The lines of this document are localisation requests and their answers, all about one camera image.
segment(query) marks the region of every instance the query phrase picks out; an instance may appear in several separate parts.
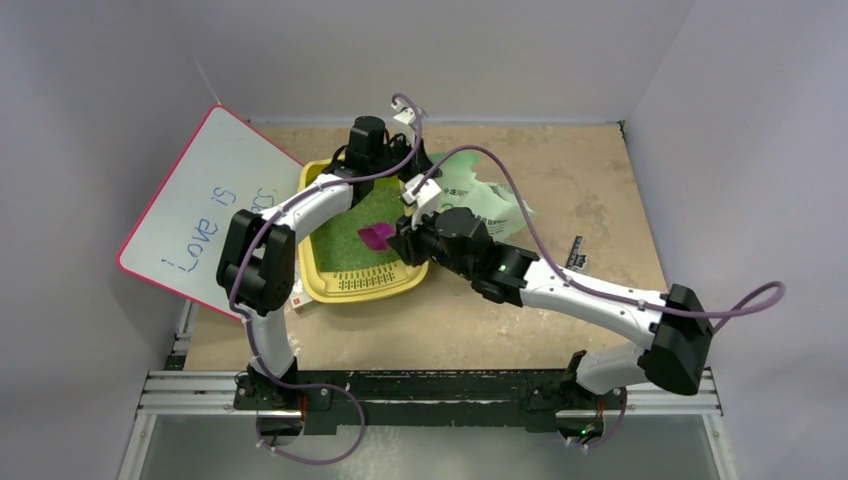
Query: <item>white wall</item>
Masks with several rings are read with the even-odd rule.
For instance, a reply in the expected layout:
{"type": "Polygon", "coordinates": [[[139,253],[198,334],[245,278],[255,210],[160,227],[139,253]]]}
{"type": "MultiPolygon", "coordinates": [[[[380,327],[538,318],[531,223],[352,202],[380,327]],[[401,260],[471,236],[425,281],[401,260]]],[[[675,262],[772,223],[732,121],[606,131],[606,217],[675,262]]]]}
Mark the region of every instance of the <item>white wall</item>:
{"type": "Polygon", "coordinates": [[[149,3],[0,2],[3,478],[114,478],[173,339],[114,256],[212,101],[149,3]]]}
{"type": "Polygon", "coordinates": [[[700,0],[627,140],[667,278],[729,307],[712,364],[746,479],[848,471],[848,5],[700,0]]]}
{"type": "Polygon", "coordinates": [[[346,124],[398,90],[436,121],[621,120],[694,0],[171,2],[225,104],[346,124]]]}

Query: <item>plastic bag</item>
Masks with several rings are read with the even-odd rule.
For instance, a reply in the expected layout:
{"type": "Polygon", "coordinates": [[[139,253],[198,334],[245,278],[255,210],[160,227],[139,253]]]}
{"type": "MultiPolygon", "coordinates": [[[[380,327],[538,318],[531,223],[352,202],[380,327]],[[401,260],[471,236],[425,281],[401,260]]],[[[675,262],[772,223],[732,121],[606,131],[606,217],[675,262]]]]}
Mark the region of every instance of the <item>plastic bag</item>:
{"type": "MultiPolygon", "coordinates": [[[[431,155],[438,161],[444,154],[431,155]]],[[[505,241],[510,235],[527,226],[518,200],[508,185],[481,182],[472,171],[480,155],[472,152],[460,152],[452,156],[442,167],[442,176],[436,179],[441,187],[439,211],[453,207],[468,207],[486,225],[489,234],[496,241],[505,241]]],[[[535,212],[524,202],[532,217],[535,212]]]]}

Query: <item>artificial grass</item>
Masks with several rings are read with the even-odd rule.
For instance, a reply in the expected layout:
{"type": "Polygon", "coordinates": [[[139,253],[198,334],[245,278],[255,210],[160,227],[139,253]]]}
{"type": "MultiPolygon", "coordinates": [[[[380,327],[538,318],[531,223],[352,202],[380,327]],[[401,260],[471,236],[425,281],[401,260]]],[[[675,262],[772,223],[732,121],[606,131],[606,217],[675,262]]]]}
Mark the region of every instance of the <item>artificial grass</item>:
{"type": "Polygon", "coordinates": [[[375,252],[359,237],[359,230],[378,222],[394,225],[403,215],[397,178],[380,179],[359,205],[336,215],[315,230],[312,250],[318,271],[338,272],[376,267],[400,260],[394,250],[375,252]]]}

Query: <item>wooden table surface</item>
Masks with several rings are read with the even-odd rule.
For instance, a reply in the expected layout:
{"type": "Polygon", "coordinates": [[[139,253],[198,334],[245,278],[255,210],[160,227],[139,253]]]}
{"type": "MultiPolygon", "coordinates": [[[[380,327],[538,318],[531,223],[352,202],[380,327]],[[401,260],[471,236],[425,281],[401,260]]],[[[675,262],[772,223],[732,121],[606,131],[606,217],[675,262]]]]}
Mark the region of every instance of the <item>wooden table surface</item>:
{"type": "MultiPolygon", "coordinates": [[[[301,161],[328,158],[348,128],[262,128],[301,161]]],[[[666,288],[617,125],[425,128],[428,152],[479,144],[509,167],[536,212],[535,224],[562,263],[583,235],[585,273],[644,289],[666,288]]],[[[478,179],[505,183],[486,159],[478,179]]],[[[525,230],[510,243],[538,250],[525,230]]],[[[305,369],[552,368],[580,349],[622,343],[607,330],[558,313],[490,303],[439,267],[411,291],[355,305],[287,311],[292,349],[305,369]]],[[[186,370],[243,370],[250,358],[240,323],[207,309],[196,318],[186,370]]]]}

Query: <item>yellow basket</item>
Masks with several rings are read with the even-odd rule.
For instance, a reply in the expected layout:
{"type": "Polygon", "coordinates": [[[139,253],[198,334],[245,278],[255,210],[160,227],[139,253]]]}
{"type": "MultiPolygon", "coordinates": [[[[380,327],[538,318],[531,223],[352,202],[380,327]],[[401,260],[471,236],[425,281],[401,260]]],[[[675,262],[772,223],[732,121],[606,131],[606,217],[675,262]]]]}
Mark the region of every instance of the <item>yellow basket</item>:
{"type": "MultiPolygon", "coordinates": [[[[298,191],[306,188],[329,163],[330,160],[320,160],[304,165],[298,191]]],[[[426,263],[410,267],[400,260],[361,270],[320,272],[311,236],[300,242],[297,254],[303,287],[312,298],[323,303],[357,303],[390,297],[418,285],[427,274],[426,263]]]]}

